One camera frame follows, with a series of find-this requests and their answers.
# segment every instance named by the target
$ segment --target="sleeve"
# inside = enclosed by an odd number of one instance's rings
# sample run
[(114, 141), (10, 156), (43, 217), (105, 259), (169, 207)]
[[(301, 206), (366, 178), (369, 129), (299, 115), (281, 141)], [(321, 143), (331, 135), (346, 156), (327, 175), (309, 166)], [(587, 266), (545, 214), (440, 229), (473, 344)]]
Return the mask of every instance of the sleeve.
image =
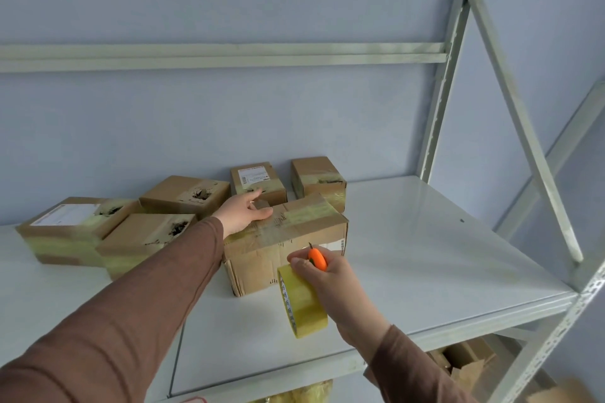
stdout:
[(477, 403), (394, 325), (370, 369), (387, 403)]
[(0, 399), (142, 402), (222, 254), (221, 222), (195, 224), (1, 368)]

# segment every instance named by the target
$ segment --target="cardboard box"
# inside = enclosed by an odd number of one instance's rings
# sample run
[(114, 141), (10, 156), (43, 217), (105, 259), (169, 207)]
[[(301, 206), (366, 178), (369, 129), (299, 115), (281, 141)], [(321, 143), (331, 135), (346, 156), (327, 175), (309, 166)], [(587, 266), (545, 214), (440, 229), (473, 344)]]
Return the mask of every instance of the cardboard box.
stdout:
[(211, 216), (229, 199), (229, 182), (170, 176), (143, 194), (139, 201), (152, 214)]
[(293, 159), (291, 179), (297, 198), (321, 193), (337, 211), (344, 212), (347, 183), (327, 156)]
[(132, 214), (97, 247), (111, 280), (132, 270), (193, 225), (194, 214)]
[(566, 379), (557, 387), (528, 396), (527, 403), (596, 403), (596, 399), (578, 379)]
[(258, 198), (267, 201), (270, 206), (287, 201), (284, 184), (268, 162), (234, 167), (231, 169), (231, 185), (235, 194), (262, 188), (262, 194)]
[(235, 296), (277, 284), (277, 268), (309, 243), (344, 254), (349, 221), (319, 193), (273, 210), (268, 219), (225, 239), (224, 264)]
[(495, 353), (483, 338), (469, 339), (427, 353), (465, 391), (472, 392)]
[(69, 197), (17, 226), (39, 262), (103, 267), (95, 248), (127, 216), (135, 199)]

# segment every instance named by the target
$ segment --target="tape roll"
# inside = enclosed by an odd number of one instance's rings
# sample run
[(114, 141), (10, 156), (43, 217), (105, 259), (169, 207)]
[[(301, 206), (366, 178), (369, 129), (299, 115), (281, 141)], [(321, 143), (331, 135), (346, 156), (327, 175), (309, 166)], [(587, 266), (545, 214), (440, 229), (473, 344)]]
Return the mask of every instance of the tape roll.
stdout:
[(328, 315), (321, 307), (314, 288), (292, 271), (289, 264), (277, 269), (281, 297), (296, 338), (303, 338), (328, 326)]

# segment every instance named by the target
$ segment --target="forearm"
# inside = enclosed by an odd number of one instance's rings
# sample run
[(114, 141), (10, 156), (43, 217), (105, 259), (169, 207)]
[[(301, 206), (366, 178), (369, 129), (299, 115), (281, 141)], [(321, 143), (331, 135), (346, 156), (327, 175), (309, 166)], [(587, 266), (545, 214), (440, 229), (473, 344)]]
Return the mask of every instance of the forearm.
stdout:
[(210, 218), (99, 292), (0, 370), (10, 400), (142, 401), (216, 270), (223, 226)]
[(395, 326), (382, 339), (370, 368), (389, 403), (476, 403)]

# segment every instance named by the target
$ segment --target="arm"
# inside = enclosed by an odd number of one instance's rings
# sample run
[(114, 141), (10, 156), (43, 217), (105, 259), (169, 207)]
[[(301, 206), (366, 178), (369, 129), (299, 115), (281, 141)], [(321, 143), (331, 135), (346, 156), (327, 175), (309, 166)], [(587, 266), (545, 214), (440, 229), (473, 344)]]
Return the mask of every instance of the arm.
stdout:
[(223, 239), (271, 215), (270, 208), (250, 208), (258, 194), (228, 200), (214, 217), (104, 288), (0, 369), (2, 400), (143, 401), (178, 329), (218, 270)]
[(378, 312), (344, 257), (320, 251), (328, 262), (326, 272), (306, 260), (308, 249), (288, 255), (288, 261), (292, 270), (313, 285), (343, 339), (370, 364), (384, 401), (476, 403)]

